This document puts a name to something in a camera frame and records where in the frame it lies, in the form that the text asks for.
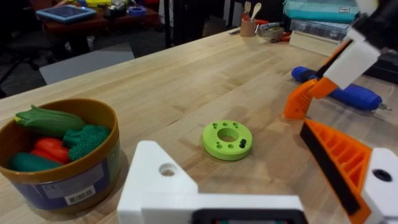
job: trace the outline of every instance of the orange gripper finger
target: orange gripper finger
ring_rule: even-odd
[[[334,82],[330,81],[330,79],[326,77],[323,77],[308,92],[316,99],[319,99],[329,95],[329,93],[337,88],[338,86]]]
[[[361,192],[372,149],[324,124],[305,119],[300,137],[308,146],[352,224],[371,211]]]
[[[315,84],[315,78],[297,87],[287,99],[284,116],[291,119],[304,119],[312,100],[312,95],[308,92]]]

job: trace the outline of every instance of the green disc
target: green disc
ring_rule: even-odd
[[[202,144],[206,151],[217,159],[226,161],[245,158],[251,151],[252,140],[247,127],[230,120],[209,124],[202,136]]]

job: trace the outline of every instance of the tablet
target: tablet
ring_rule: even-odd
[[[96,14],[96,11],[87,7],[66,5],[39,10],[36,14],[40,17],[67,24],[91,18]]]

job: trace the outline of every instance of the label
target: label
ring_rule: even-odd
[[[91,185],[84,190],[81,190],[77,193],[66,196],[65,200],[67,201],[68,205],[73,205],[74,203],[81,202],[82,200],[87,199],[94,194],[95,194],[95,189],[94,189],[94,186]]]
[[[33,206],[58,209],[82,202],[104,190],[120,170],[119,141],[107,157],[94,167],[65,180],[40,184],[12,182]]]
[[[350,7],[339,7],[338,12],[350,12]]]

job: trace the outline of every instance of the wooden table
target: wooden table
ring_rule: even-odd
[[[117,223],[118,204],[136,144],[157,141],[198,183],[201,192],[299,195],[310,223],[342,223],[345,215],[298,133],[302,121],[282,118],[298,87],[290,71],[317,69],[325,57],[287,43],[227,32],[0,100],[0,126],[31,104],[94,98],[114,108],[120,125],[122,171],[111,195],[91,210],[54,215],[31,208],[0,177],[0,223]],[[308,117],[359,139],[398,152],[398,91],[360,77],[393,111],[362,113],[329,98],[313,100]],[[254,136],[252,153],[236,162],[200,147],[203,128],[232,119]]]
[[[30,3],[35,11],[53,7],[52,0],[30,0]],[[147,13],[144,16],[130,16],[126,14],[113,21],[104,18],[102,9],[95,8],[95,10],[97,14],[94,18],[72,24],[62,24],[50,20],[45,21],[45,30],[48,33],[67,38],[71,44],[72,50],[76,53],[83,54],[90,51],[85,37],[86,35],[91,35],[105,28],[115,29],[115,27],[137,21],[146,20],[151,23],[156,23],[159,20],[158,13],[149,8],[147,8]]]

